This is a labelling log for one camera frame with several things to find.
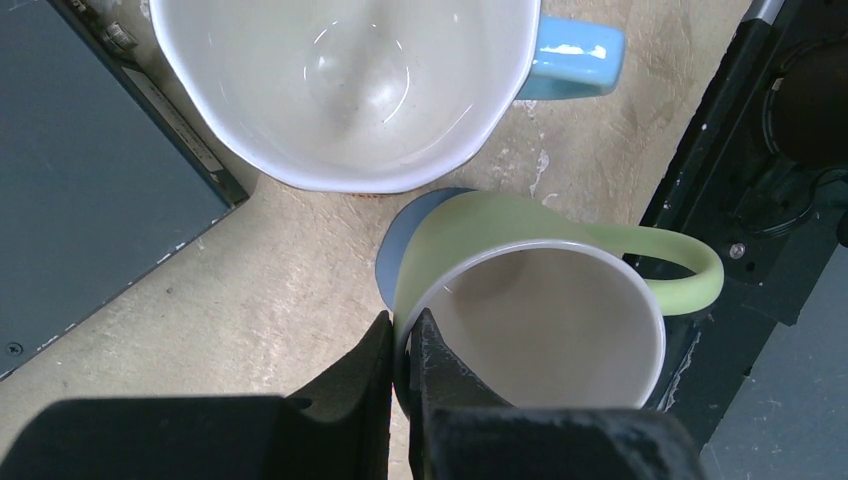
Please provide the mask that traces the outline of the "light blue mug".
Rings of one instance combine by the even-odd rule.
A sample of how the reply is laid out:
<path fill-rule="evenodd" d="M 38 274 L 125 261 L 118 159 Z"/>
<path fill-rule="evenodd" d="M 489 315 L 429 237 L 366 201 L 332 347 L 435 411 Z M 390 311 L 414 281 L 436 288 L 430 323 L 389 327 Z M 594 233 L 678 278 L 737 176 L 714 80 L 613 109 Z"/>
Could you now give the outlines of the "light blue mug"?
<path fill-rule="evenodd" d="M 155 38 L 215 137 L 319 192 L 396 194 L 459 168 L 516 100 L 617 86 L 616 28 L 537 1 L 153 1 Z"/>

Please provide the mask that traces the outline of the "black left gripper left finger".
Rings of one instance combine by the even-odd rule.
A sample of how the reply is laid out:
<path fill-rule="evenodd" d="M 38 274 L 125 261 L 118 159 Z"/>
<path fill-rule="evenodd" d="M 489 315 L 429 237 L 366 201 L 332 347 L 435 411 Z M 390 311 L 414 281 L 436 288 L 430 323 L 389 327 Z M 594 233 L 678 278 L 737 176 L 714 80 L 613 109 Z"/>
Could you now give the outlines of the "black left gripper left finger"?
<path fill-rule="evenodd" d="M 293 394 L 70 399 L 19 433 L 5 479 L 383 479 L 393 328 Z"/>

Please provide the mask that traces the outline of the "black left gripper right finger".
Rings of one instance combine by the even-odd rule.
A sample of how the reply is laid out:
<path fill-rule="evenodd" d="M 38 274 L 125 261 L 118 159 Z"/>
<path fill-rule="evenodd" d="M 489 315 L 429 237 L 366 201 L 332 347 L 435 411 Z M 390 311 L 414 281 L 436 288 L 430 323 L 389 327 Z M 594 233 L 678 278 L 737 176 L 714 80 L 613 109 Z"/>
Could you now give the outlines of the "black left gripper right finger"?
<path fill-rule="evenodd" d="M 652 410 L 509 405 L 446 345 L 429 310 L 407 355 L 416 479 L 702 479 L 691 437 Z"/>

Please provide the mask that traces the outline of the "green cup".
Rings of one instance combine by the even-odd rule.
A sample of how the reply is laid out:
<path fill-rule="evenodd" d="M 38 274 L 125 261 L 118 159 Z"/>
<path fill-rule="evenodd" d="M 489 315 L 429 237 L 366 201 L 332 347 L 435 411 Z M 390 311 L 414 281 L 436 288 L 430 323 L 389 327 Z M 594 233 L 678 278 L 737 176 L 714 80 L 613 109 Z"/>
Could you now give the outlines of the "green cup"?
<path fill-rule="evenodd" d="M 716 251 L 664 229 L 575 223 L 507 192 L 434 209 L 404 253 L 398 356 L 429 310 L 446 345 L 522 408 L 641 408 L 666 355 L 665 319 L 719 297 Z"/>

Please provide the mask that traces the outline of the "blue grey smiley coaster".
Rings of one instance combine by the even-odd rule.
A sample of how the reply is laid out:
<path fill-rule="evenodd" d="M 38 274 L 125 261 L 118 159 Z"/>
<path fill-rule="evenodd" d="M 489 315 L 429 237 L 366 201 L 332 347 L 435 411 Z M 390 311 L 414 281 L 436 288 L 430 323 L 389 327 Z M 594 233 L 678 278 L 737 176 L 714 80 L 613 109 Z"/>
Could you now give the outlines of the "blue grey smiley coaster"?
<path fill-rule="evenodd" d="M 394 297 L 401 262 L 416 229 L 438 206 L 449 199 L 471 192 L 471 188 L 450 187 L 418 196 L 404 206 L 390 223 L 375 259 L 375 280 L 384 304 L 394 310 Z"/>

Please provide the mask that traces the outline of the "woven cork coaster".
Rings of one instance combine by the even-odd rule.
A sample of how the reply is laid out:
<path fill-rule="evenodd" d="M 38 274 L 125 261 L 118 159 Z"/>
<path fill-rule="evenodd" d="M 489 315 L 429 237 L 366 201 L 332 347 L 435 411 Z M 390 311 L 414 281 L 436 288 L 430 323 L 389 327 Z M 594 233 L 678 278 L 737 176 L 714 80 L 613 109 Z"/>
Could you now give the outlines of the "woven cork coaster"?
<path fill-rule="evenodd" d="M 398 193 L 346 193 L 344 195 L 362 199 L 382 199 L 398 196 Z"/>

